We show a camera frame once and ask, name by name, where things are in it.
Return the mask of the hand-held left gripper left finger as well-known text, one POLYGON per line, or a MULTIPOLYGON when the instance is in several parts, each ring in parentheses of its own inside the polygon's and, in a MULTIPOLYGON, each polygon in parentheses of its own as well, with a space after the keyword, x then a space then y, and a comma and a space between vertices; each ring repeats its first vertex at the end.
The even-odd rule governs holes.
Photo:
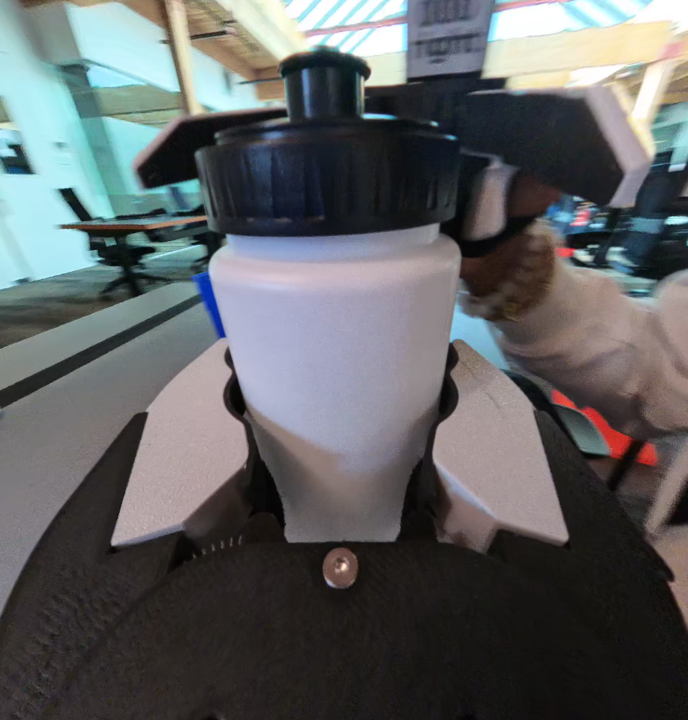
POLYGON ((144 430, 111 545, 137 545, 183 532, 196 542, 239 529, 249 444, 226 408, 232 378, 227 340, 218 340, 176 374, 147 409, 144 430))

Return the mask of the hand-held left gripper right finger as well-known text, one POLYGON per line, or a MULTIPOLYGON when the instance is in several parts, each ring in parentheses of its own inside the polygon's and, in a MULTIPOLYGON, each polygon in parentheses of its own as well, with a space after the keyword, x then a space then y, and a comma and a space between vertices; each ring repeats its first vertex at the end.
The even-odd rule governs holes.
POLYGON ((453 411, 435 431, 442 542, 485 552, 499 531, 553 546, 569 541, 535 409, 515 383, 461 340, 453 411))

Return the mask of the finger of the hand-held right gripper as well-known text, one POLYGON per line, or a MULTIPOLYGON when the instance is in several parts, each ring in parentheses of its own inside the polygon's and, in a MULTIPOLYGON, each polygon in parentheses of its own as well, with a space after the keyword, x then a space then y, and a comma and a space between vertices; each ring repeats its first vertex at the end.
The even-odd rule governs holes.
POLYGON ((213 145, 218 132, 286 117, 283 107, 178 117, 135 157, 133 172, 146 190, 192 181, 198 178, 195 153, 213 145))
POLYGON ((636 204, 655 154, 651 132, 614 84, 470 93, 456 135, 466 150, 611 208, 636 204))

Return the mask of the black bottle lid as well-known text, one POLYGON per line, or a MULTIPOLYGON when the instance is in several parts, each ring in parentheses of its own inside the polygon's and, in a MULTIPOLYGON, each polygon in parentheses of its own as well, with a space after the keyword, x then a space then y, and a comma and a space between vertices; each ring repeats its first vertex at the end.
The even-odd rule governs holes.
POLYGON ((279 67, 287 117, 220 130, 194 153, 211 229, 322 237, 456 214, 459 144, 434 123, 365 114, 365 60, 331 48, 279 67))

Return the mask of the blue plastic bin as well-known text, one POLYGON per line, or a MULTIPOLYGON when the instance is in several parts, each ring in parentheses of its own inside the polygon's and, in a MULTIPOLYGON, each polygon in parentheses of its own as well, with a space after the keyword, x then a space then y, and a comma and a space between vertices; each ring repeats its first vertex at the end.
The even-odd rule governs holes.
POLYGON ((191 280, 196 285, 198 293, 201 297, 201 301, 205 307, 209 319, 211 320, 217 337, 225 338, 226 334, 223 328, 222 318, 219 312, 219 306, 213 292, 213 285, 211 282, 210 274, 207 271, 197 273, 191 276, 191 280))

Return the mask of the white plastic bottle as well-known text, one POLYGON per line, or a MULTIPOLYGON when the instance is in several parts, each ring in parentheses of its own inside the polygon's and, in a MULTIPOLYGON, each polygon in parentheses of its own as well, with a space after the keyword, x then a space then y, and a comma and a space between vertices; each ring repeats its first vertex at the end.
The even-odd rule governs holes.
POLYGON ((439 224, 229 234, 209 264, 290 542, 392 542, 438 414, 461 255, 439 224))

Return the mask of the person's right forearm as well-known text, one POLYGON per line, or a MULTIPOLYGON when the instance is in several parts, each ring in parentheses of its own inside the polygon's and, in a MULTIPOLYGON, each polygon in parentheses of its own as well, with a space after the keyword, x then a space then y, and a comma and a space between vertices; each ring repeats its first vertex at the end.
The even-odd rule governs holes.
POLYGON ((688 271, 641 300, 558 259, 544 298, 496 326, 523 369, 615 430, 640 439, 688 433, 688 271))

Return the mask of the person's right hand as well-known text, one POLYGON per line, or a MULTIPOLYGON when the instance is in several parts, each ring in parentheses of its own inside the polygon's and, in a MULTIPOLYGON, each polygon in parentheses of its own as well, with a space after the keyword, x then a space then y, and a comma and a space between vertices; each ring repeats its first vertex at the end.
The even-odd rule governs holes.
POLYGON ((522 171, 496 188, 503 193, 504 226, 498 235, 461 244, 460 278, 469 315, 517 321, 553 281, 557 241, 542 216, 560 193, 522 171))

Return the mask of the wooden desk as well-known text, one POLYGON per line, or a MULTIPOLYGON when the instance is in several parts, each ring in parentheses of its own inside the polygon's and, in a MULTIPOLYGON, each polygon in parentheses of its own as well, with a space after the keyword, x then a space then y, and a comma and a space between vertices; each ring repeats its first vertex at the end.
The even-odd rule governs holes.
POLYGON ((194 228, 201 226, 204 226, 204 228, 208 227, 205 215, 180 217, 163 214, 143 218, 90 220, 86 222, 61 224, 58 228, 61 230, 76 230, 92 236, 116 237, 128 236, 140 232, 145 233, 161 229, 164 230, 166 228, 194 228))

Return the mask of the black office chair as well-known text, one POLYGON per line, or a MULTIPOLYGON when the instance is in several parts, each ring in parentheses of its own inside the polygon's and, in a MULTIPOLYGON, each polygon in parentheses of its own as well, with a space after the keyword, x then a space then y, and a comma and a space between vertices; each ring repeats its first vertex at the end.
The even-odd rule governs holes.
MULTIPOLYGON (((94 216, 85 209, 73 188, 60 188, 58 192, 80 222, 110 224, 109 220, 105 221, 101 218, 94 218, 94 216)), ((153 254, 155 248, 146 245, 131 245, 127 238, 138 231, 137 228, 124 230, 118 226, 114 229, 113 235, 107 235, 103 230, 98 230, 94 233, 86 230, 88 249, 96 255, 97 263, 120 271, 118 277, 105 285, 101 290, 101 295, 109 295, 114 290, 125 287, 133 297, 137 297, 144 293, 141 289, 141 281, 164 282, 166 280, 165 277, 151 275, 145 271, 142 272, 144 269, 144 265, 141 262, 142 259, 145 256, 153 254)))

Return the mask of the wooden support post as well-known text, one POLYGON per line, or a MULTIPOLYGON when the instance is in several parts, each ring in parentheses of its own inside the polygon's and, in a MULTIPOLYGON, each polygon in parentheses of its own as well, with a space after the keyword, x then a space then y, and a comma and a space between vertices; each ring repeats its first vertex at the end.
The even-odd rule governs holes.
POLYGON ((159 8, 177 75, 183 112, 186 115, 201 114, 202 107, 195 95, 186 4, 184 1, 159 1, 159 8))

